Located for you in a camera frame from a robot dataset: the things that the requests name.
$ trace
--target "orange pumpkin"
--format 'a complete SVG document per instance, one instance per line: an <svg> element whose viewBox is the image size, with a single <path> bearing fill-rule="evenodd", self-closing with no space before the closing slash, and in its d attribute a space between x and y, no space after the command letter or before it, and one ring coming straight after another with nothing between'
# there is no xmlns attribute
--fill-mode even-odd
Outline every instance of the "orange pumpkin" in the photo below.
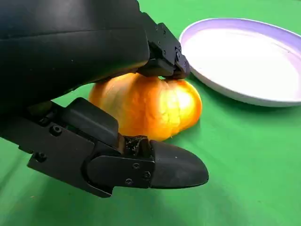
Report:
<svg viewBox="0 0 301 226"><path fill-rule="evenodd" d="M124 136L163 141L195 125L202 102L185 80L161 80L129 73L96 83L89 101L117 119Z"/></svg>

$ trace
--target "plastic plate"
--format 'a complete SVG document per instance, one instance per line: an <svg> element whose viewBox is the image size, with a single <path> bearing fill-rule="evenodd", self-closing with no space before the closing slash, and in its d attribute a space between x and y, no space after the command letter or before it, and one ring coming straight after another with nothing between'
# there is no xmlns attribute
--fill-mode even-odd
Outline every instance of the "plastic plate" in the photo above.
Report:
<svg viewBox="0 0 301 226"><path fill-rule="evenodd" d="M301 105L301 36L248 19L207 19L180 36L193 74L238 101Z"/></svg>

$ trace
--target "plate rim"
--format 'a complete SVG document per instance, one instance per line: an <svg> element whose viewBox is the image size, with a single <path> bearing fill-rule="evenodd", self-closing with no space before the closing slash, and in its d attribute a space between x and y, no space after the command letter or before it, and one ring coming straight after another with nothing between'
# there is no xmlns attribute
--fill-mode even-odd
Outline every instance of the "plate rim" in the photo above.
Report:
<svg viewBox="0 0 301 226"><path fill-rule="evenodd" d="M287 30L287 29L284 29L282 27L279 27L279 26L276 26L276 25L273 25L273 24L269 24L269 23L266 23L266 22L261 22L261 21L257 21L257 20L252 20L252 19L246 19L246 18L234 18L234 17L222 17L222 18L207 18L207 19L203 19L203 20L198 20L196 22L193 22L192 24L188 25L181 33L180 37L179 37L179 42L180 44L182 45L182 39L183 39L183 36L185 35L185 33L191 28L193 27L194 25L196 24L199 24L201 22L205 22L205 21L209 21L209 20L244 20L244 21L249 21L249 22L255 22L255 23L259 23L259 24L264 24L264 25L268 25L268 26L272 26L274 28L277 28L277 29L280 29L284 32L288 32L290 34L293 34L293 35L296 35L298 36L300 39L301 39L301 35L295 33L295 32L292 32L290 30ZM262 97L254 97L254 96L251 96L251 95L248 95L248 94L245 94L245 93L241 93L241 92L238 92L238 91L235 91L235 90L232 90L226 86L223 86L219 83L216 83L214 81L212 81L211 79L209 79L208 77L202 75L201 72L199 72L198 70L196 70L195 68L193 68L192 65L190 65L191 69L193 71L196 71L201 77L203 77L205 80L208 80L210 83L214 84L215 86L218 86L224 90L228 90L230 91L231 93L237 93L239 94L241 97L248 97L248 98L252 98L252 99L256 99L256 100L260 100L260 101L266 101L266 102L269 102L269 103L277 103L277 106L280 106L279 104L285 104L285 106L287 106L288 104L293 104L292 106L295 106L295 105L301 105L301 97L299 99L294 99L294 100L274 100L274 99L267 99L267 98L262 98ZM240 98L233 98L233 99L236 99L238 101L242 101L242 102L245 102L243 100L241 100Z"/></svg>

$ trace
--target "green tablecloth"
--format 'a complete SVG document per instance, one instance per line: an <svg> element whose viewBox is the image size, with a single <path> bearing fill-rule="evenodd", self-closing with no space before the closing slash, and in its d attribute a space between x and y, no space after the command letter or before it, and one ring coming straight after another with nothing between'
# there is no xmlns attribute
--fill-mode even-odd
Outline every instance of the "green tablecloth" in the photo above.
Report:
<svg viewBox="0 0 301 226"><path fill-rule="evenodd" d="M177 37L189 24L212 17L260 20L301 34L300 0L140 0L140 5ZM27 168L29 156L0 140L0 225L300 226L301 108L250 106L191 82L202 97L203 115L167 142L205 162L208 184L173 191L117 188L112 198L99 199ZM90 88L57 102L87 97Z"/></svg>

